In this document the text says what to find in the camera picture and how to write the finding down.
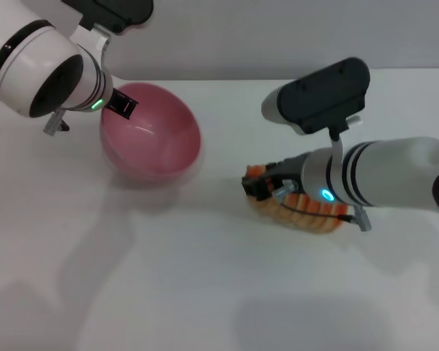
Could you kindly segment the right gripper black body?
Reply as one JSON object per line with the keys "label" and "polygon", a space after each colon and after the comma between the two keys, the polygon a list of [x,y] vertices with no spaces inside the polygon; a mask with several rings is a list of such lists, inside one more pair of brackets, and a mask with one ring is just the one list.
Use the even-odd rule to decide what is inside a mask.
{"label": "right gripper black body", "polygon": [[265,173],[265,178],[270,178],[274,182],[275,190],[281,188],[284,185],[284,181],[292,181],[294,184],[297,185],[297,190],[295,190],[294,192],[297,194],[305,194],[301,174],[304,168],[304,163],[307,160],[308,156],[309,153],[304,153],[280,161],[280,173]]}

